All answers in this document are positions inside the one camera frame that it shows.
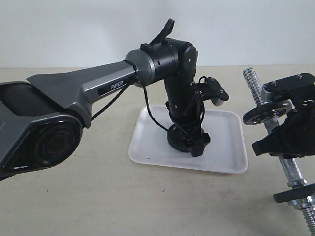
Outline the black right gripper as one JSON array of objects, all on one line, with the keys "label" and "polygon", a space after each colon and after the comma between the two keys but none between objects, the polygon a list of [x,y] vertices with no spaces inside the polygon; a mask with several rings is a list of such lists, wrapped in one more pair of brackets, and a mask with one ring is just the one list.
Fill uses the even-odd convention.
[{"label": "black right gripper", "polygon": [[280,126],[252,144],[256,156],[283,155],[287,159],[315,154],[315,99],[293,104]]}]

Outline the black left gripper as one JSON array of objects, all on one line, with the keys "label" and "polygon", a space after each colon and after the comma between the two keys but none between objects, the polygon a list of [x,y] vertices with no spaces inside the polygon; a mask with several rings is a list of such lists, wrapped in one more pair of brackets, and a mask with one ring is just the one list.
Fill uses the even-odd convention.
[{"label": "black left gripper", "polygon": [[172,100],[165,103],[172,125],[177,125],[185,134],[192,137],[191,155],[199,157],[210,143],[210,136],[204,133],[201,124],[204,117],[204,103],[201,98]]}]

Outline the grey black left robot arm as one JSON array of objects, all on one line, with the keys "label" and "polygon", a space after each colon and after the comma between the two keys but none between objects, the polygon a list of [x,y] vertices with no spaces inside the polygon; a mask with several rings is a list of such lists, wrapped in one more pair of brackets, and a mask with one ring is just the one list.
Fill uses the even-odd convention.
[{"label": "grey black left robot arm", "polygon": [[132,85],[164,81],[172,125],[167,140],[179,151],[201,156],[210,142],[202,129],[203,93],[194,81],[197,49],[163,39],[142,44],[125,59],[65,73],[36,74],[0,85],[0,177],[45,170],[69,158],[96,115],[95,102],[119,98]]}]

